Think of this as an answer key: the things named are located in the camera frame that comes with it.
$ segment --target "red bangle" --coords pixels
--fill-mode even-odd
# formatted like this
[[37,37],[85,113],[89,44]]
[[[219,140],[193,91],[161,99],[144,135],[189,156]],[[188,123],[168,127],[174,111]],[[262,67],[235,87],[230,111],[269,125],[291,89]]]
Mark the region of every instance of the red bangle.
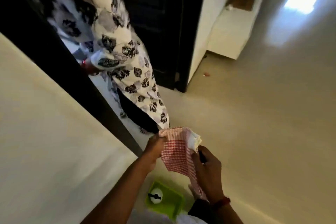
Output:
[[212,209],[216,212],[217,210],[219,210],[223,205],[227,205],[231,203],[231,199],[229,199],[228,197],[223,197],[221,200],[217,201],[216,203],[214,203],[212,205]]

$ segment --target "green tray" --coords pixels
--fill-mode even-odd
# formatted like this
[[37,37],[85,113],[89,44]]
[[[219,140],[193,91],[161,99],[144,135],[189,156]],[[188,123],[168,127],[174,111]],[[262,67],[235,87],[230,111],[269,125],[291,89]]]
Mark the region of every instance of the green tray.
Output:
[[145,199],[146,206],[157,213],[167,215],[171,220],[176,220],[177,215],[183,207],[184,197],[180,193],[158,181],[153,182],[148,193],[150,193],[154,188],[161,189],[163,194],[162,201],[159,204],[154,204],[147,195]]

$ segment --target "red checkered cloth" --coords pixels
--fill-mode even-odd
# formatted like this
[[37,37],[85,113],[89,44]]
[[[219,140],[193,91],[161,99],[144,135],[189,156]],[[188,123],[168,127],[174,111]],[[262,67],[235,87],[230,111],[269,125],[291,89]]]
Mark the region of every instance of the red checkered cloth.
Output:
[[159,131],[159,136],[167,137],[161,159],[168,171],[178,172],[190,178],[194,191],[205,199],[205,194],[198,185],[195,166],[191,159],[194,153],[188,148],[188,138],[194,134],[189,128],[168,128]]

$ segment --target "towel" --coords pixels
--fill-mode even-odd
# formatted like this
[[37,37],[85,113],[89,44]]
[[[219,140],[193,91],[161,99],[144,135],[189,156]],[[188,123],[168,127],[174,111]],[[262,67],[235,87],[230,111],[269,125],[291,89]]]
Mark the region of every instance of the towel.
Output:
[[205,194],[200,188],[191,155],[198,153],[197,147],[201,137],[190,128],[168,128],[159,131],[159,136],[167,137],[161,159],[168,171],[178,172],[190,178],[191,186],[200,198],[205,199]]

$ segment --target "floor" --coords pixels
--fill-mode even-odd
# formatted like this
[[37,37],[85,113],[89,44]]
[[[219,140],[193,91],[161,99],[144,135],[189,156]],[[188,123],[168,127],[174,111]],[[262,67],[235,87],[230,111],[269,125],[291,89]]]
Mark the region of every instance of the floor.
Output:
[[[207,54],[187,93],[160,88],[171,126],[221,160],[246,224],[336,223],[336,0],[304,1],[264,0],[238,60]],[[188,194],[161,162],[153,177]]]

